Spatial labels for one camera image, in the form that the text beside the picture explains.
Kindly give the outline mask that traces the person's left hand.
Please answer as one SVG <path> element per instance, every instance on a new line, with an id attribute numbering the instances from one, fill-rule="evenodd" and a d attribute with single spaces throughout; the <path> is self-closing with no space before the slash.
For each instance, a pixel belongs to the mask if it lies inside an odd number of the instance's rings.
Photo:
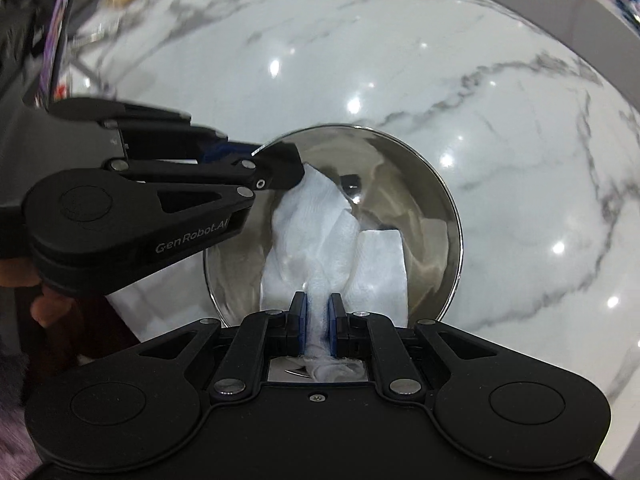
<path id="1" fill-rule="evenodd" d="M 2 287 L 41 286 L 42 293 L 32 302 L 30 314 L 44 328 L 61 321 L 77 307 L 73 298 L 63 296 L 42 284 L 37 269 L 29 258 L 2 259 L 0 272 Z"/>

